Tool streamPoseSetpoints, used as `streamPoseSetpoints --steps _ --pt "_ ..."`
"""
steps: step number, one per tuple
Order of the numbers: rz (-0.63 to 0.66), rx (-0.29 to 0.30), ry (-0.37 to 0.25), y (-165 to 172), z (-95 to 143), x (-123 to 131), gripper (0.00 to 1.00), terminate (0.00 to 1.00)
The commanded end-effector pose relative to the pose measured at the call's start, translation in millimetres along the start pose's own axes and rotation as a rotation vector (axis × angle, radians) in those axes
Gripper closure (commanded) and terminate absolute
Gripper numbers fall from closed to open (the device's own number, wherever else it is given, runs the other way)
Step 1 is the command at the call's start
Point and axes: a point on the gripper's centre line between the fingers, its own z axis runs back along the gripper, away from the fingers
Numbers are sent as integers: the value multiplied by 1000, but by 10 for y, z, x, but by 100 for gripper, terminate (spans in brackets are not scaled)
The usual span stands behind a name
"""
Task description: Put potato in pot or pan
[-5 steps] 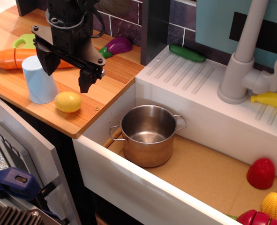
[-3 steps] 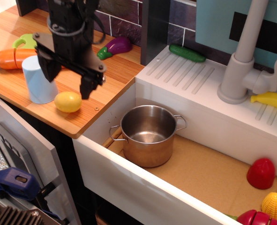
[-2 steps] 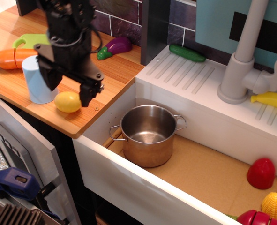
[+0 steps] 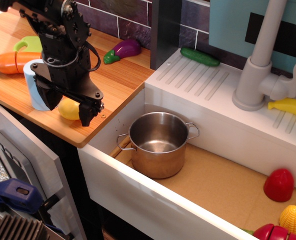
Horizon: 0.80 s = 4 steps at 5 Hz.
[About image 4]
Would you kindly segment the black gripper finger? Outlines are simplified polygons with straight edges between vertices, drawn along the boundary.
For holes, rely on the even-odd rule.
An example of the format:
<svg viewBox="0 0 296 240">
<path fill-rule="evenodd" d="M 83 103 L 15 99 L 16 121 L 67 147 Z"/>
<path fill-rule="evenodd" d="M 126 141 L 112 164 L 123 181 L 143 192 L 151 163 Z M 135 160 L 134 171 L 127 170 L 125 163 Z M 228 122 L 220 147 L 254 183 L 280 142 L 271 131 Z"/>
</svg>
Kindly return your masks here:
<svg viewBox="0 0 296 240">
<path fill-rule="evenodd" d="M 79 104 L 79 119 L 83 127 L 88 127 L 91 120 L 104 109 L 101 101 L 84 101 Z"/>
<path fill-rule="evenodd" d="M 36 80 L 37 91 L 45 105 L 52 111 L 57 107 L 63 95 L 41 80 Z"/>
</svg>

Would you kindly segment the black ribbed robot base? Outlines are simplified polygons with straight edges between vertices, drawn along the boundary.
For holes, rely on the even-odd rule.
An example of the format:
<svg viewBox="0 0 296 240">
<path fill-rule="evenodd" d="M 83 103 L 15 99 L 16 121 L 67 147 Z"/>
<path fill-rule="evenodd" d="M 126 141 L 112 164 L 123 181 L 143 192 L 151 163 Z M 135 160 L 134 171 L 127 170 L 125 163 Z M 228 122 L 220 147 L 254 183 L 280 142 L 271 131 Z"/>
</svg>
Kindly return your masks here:
<svg viewBox="0 0 296 240">
<path fill-rule="evenodd" d="M 50 234 L 38 220 L 5 214 L 0 216 L 0 240 L 49 240 Z"/>
</svg>

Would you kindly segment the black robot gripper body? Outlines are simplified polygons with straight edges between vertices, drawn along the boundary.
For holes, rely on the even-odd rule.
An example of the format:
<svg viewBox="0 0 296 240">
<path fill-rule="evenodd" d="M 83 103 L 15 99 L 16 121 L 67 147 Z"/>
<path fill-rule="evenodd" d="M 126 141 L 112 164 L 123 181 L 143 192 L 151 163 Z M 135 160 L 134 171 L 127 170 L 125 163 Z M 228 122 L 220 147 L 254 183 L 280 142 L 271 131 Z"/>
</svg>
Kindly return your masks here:
<svg viewBox="0 0 296 240">
<path fill-rule="evenodd" d="M 103 93 L 92 82 L 90 72 L 101 64 L 99 54 L 94 47 L 82 47 L 69 62 L 46 57 L 42 54 L 42 63 L 33 63 L 31 70 L 36 80 L 48 84 L 76 102 L 102 102 Z"/>
</svg>

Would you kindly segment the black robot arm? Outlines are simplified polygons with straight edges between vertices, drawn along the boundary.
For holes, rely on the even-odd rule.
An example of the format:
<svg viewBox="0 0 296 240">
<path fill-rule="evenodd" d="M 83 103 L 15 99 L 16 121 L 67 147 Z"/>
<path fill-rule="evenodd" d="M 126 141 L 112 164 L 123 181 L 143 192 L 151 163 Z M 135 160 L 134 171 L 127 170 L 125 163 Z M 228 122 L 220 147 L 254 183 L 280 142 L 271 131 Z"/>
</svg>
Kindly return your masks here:
<svg viewBox="0 0 296 240">
<path fill-rule="evenodd" d="M 45 105 L 53 110 L 62 97 L 79 103 L 82 126 L 104 108 L 103 93 L 92 82 L 90 72 L 101 64 L 91 65 L 90 54 L 98 56 L 87 41 L 90 24 L 85 22 L 74 0 L 0 0 L 0 11 L 19 11 L 39 36 L 42 63 L 34 63 L 36 88 Z"/>
</svg>

